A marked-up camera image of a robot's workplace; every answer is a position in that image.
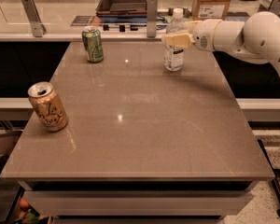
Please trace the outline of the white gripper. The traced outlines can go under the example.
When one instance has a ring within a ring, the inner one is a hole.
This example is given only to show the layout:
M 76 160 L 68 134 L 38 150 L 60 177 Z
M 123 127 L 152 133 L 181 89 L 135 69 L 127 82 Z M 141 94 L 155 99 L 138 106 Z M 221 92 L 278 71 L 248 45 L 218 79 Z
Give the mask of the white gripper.
M 194 44 L 199 50 L 213 52 L 215 50 L 213 45 L 215 30 L 220 23 L 220 19 L 186 21 L 187 25 L 196 24 L 192 34 L 167 34 L 161 38 L 161 41 L 165 45 L 176 46 L 183 49 L 187 49 Z

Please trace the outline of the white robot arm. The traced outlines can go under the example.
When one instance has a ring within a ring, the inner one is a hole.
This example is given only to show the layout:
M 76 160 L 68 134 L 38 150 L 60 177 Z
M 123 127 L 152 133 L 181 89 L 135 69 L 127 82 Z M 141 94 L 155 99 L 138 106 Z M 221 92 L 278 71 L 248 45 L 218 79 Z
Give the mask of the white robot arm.
M 270 63 L 280 77 L 280 18 L 262 11 L 246 21 L 187 21 L 186 28 L 165 34 L 165 45 L 221 51 L 248 63 Z

